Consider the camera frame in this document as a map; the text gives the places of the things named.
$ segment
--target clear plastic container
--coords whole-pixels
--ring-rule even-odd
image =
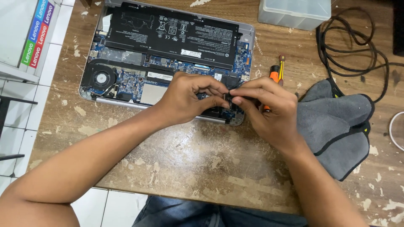
[[[258,22],[313,30],[331,17],[331,0],[261,0]]]

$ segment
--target workbench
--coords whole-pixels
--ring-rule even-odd
[[[190,7],[193,1],[145,2],[254,25],[251,79],[267,76],[270,66],[278,63],[280,53],[287,57],[284,88],[288,91],[301,96],[327,77],[318,57],[315,31],[258,23],[258,0],[212,0]],[[351,6],[362,6],[370,12],[377,26],[375,46],[390,61],[404,63],[404,58],[392,55],[391,4],[340,0],[338,8],[332,10],[335,14]],[[86,7],[79,0],[74,5],[28,171],[71,144],[139,113],[135,109],[87,101],[78,94],[101,7],[95,4]],[[354,29],[370,33],[365,15],[350,13],[346,18]],[[347,48],[349,38],[342,32],[329,32],[327,42],[343,49]],[[370,62],[366,56],[352,55],[338,60],[348,67],[365,69]],[[398,73],[404,70],[391,67],[391,71],[394,69]],[[345,94],[365,93],[376,99],[382,91],[383,75],[384,69],[378,69],[365,75],[365,82],[358,77],[335,76],[335,80]],[[391,117],[404,110],[404,82],[395,86],[393,79],[390,82],[385,98],[376,104],[370,120],[370,154],[340,186],[369,224],[394,227],[404,225],[404,154],[391,143],[386,132]],[[301,213],[282,157],[257,136],[248,119],[240,126],[193,120],[159,131],[133,149],[95,186]]]

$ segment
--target forearm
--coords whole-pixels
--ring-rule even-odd
[[[358,210],[302,140],[299,150],[283,153],[303,212],[311,227],[367,226]]]
[[[41,203],[71,203],[152,133],[164,126],[152,108],[92,135],[29,171],[5,193]]]

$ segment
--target blue circuit board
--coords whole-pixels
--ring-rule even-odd
[[[93,59],[103,58],[103,54],[105,54],[106,48],[102,42],[93,42],[91,46],[90,55],[88,57],[88,62]],[[173,71],[183,71],[189,74],[201,74],[201,75],[211,75],[215,77],[215,79],[220,80],[222,76],[229,75],[232,77],[238,77],[241,81],[249,81],[250,68],[251,68],[251,50],[249,50],[249,43],[246,42],[237,42],[236,49],[236,58],[234,61],[233,70],[226,70],[220,68],[213,68],[204,65],[198,65],[188,62],[178,61],[176,59],[163,58],[158,56],[146,56],[143,54],[142,59],[149,58],[148,60],[141,63],[142,66],[149,67],[150,64],[174,68]],[[167,83],[163,82],[154,82],[145,79],[146,72],[139,71],[135,69],[128,69],[123,67],[116,67],[111,65],[111,68],[116,69],[116,73],[118,75],[116,84],[118,85],[118,89],[116,91],[116,95],[121,93],[131,95],[132,101],[134,103],[140,103],[142,96],[142,89],[144,84],[153,84],[157,86],[168,87]],[[94,88],[89,88],[88,92],[93,92],[98,95],[102,95],[104,91],[97,90]],[[236,110],[224,110],[224,114],[229,118],[233,118],[236,114],[243,114],[240,108]]]

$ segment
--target black battery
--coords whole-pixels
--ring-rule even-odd
[[[115,8],[105,45],[232,70],[238,28],[237,24],[124,2]]]

